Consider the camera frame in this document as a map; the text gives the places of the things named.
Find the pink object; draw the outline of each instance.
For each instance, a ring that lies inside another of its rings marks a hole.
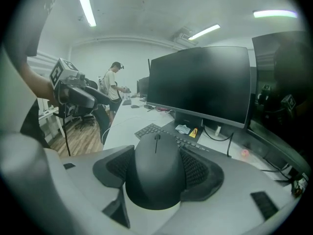
[[[242,150],[241,155],[243,155],[244,157],[249,155],[249,151],[248,150]]]

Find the black keyboard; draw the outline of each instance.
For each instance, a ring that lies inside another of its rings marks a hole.
[[[155,125],[155,124],[149,124],[148,126],[146,126],[145,128],[141,129],[140,131],[137,131],[135,133],[136,137],[141,139],[144,135],[146,134],[149,134],[149,133],[167,133],[167,134],[170,134],[172,136],[174,136],[174,138],[176,138],[176,143],[177,143],[177,146],[178,147],[186,147],[186,148],[196,148],[196,149],[199,149],[199,150],[206,150],[206,151],[209,151],[207,147],[203,146],[203,145],[200,145],[196,142],[192,142],[192,141],[189,141],[189,140],[186,140],[186,139],[183,139],[183,138],[180,138],[178,136],[176,136],[175,134],[173,133],[170,133],[170,132],[167,132],[165,130],[163,130],[161,127]]]

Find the shorts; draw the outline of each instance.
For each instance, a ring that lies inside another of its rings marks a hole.
[[[109,106],[110,106],[110,112],[117,112],[119,106],[121,105],[122,100],[120,98],[115,100],[110,100]]]

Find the computer monitor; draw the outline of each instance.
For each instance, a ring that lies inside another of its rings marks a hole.
[[[249,108],[248,108],[248,114],[247,119],[245,123],[245,128],[248,128],[250,125],[250,120],[253,116],[253,109],[255,106],[255,103],[257,101],[257,86],[258,86],[258,71],[255,66],[250,67],[250,84],[251,84],[251,90],[250,90],[250,102],[249,102]]]
[[[139,85],[139,93],[142,96],[147,96],[148,95],[148,87],[149,87],[149,77],[144,77],[141,78],[138,81],[138,85]]]
[[[309,171],[304,156],[311,152],[312,113],[306,107],[288,117],[282,100],[292,96],[295,109],[312,96],[313,48],[310,34],[285,31],[252,38],[257,66],[258,102],[253,109],[250,132],[280,150],[279,154],[298,172]]]
[[[139,93],[139,81],[137,80],[137,94]]]
[[[250,101],[247,48],[191,48],[151,61],[148,104],[244,128]]]

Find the ergonomic mouse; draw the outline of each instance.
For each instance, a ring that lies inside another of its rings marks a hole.
[[[127,168],[128,197],[142,208],[163,210],[177,204],[185,188],[185,171],[175,138],[166,133],[143,136]]]

